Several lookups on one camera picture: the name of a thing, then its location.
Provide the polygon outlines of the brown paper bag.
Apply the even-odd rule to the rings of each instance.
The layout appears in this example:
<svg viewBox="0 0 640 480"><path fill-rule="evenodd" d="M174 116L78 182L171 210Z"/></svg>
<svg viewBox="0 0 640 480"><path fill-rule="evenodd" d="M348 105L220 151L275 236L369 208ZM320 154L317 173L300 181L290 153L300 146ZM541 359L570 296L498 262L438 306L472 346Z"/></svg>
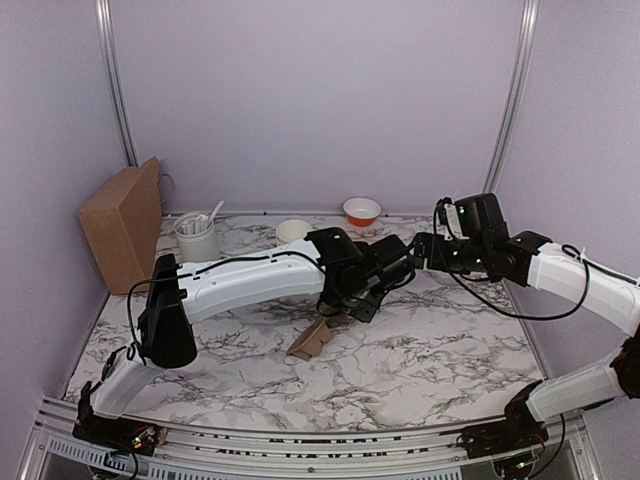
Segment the brown paper bag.
<svg viewBox="0 0 640 480"><path fill-rule="evenodd" d="M125 295L153 271L161 229L160 162L152 157L103 184L78 217L112 295Z"/></svg>

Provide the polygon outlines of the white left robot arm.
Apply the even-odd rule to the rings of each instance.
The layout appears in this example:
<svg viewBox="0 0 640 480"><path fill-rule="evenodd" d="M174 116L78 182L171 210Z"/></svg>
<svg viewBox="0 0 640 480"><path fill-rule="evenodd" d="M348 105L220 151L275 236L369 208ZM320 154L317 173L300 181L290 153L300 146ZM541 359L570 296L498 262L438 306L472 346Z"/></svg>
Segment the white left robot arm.
<svg viewBox="0 0 640 480"><path fill-rule="evenodd" d="M132 342L112 354L97 382L81 391L79 417L106 445L125 438L125 408L166 370L197 357L196 323L281 297L315 295L318 304L368 323L392 289L415 274L409 247L396 235L355 242L331 227L258 253L214 262L178 264L166 254L143 281L148 295L130 321Z"/></svg>

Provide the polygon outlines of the brown pulp cup carrier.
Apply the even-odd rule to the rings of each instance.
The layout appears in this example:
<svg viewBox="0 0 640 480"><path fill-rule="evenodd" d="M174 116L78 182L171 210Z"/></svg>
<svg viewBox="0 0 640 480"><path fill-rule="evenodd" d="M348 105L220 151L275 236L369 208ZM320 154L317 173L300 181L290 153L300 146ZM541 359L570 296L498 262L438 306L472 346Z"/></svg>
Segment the brown pulp cup carrier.
<svg viewBox="0 0 640 480"><path fill-rule="evenodd" d="M345 313L331 307L321 307L312 324L289 346L286 355L310 361L321 355L337 331L350 324L351 319Z"/></svg>

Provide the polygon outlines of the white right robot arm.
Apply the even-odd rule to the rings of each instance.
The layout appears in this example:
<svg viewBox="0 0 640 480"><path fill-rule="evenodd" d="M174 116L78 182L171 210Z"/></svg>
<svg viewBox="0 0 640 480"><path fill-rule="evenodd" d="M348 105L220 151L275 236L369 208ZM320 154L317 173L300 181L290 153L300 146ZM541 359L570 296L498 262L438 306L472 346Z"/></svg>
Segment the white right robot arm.
<svg viewBox="0 0 640 480"><path fill-rule="evenodd" d="M437 201L432 230L416 236L413 253L423 269L441 271L478 302L520 323L550 326L589 315L616 329L621 346L563 374L525 387L505 407L495 438L515 448L534 427L568 412L621 397L639 396L639 280L607 267L570 243L532 230L509 230L496 195ZM498 306L467 275L509 283L564 302L559 313L527 314Z"/></svg>

